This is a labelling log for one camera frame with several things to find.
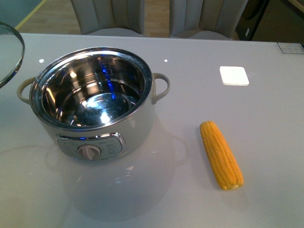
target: chair back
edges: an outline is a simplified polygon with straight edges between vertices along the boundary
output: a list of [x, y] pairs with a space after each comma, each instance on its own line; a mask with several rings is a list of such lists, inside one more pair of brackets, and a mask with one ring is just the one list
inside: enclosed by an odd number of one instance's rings
[[125, 28], [144, 33], [144, 0], [71, 0], [82, 34]]
[[231, 38], [248, 0], [170, 0], [170, 36], [209, 30]]

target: glass lid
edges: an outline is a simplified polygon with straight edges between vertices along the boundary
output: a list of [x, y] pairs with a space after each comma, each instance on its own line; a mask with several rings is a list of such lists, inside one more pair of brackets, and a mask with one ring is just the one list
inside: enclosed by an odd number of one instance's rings
[[24, 41], [12, 26], [0, 22], [0, 88], [18, 72], [23, 56]]

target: control panel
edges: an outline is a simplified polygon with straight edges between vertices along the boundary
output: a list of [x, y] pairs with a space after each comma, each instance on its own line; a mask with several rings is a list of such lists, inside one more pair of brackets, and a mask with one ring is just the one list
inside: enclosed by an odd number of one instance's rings
[[57, 136], [57, 143], [63, 153], [81, 160], [103, 160], [117, 156], [125, 146], [119, 133], [96, 135], [94, 137]]

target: pot rim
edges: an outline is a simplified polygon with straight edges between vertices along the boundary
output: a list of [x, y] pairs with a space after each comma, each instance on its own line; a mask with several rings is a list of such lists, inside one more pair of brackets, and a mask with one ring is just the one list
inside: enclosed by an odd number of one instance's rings
[[[144, 76], [144, 91], [142, 93], [141, 98], [136, 103], [134, 107], [128, 110], [123, 115], [119, 116], [111, 120], [108, 123], [98, 124], [98, 125], [88, 125], [88, 126], [73, 126], [68, 125], [66, 123], [60, 122], [59, 120], [53, 118], [44, 108], [43, 105], [43, 93], [47, 88], [48, 83], [51, 81], [52, 77], [58, 70], [65, 67], [66, 64], [72, 62], [73, 60], [82, 58], [82, 57], [89, 57], [94, 54], [117, 54], [117, 56], [124, 56], [129, 63], [132, 63], [136, 68], [142, 71], [142, 75]], [[29, 102], [30, 106], [35, 113], [35, 115], [44, 123], [51, 125], [56, 128], [60, 128], [67, 131], [72, 132], [83, 132], [83, 131], [93, 131], [97, 129], [104, 129], [111, 127], [120, 123], [121, 121], [130, 118], [130, 116], [134, 115], [151, 97], [152, 95], [152, 86], [153, 86], [153, 77], [152, 72], [148, 66], [148, 64], [138, 55], [129, 52], [127, 50], [123, 50], [120, 48], [115, 47], [89, 47], [80, 49], [74, 52], [70, 52], [66, 55], [63, 55], [49, 65], [47, 65], [35, 78], [35, 81], [32, 83], [29, 92]]]

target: small label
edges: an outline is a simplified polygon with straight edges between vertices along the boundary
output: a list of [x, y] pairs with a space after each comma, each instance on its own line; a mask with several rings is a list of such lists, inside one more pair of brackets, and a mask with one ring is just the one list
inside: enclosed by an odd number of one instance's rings
[[249, 31], [250, 31], [249, 28], [247, 28], [247, 31], [246, 31], [246, 34], [245, 34], [246, 37], [248, 36]]
[[304, 44], [297, 43], [277, 43], [283, 53], [304, 54]]

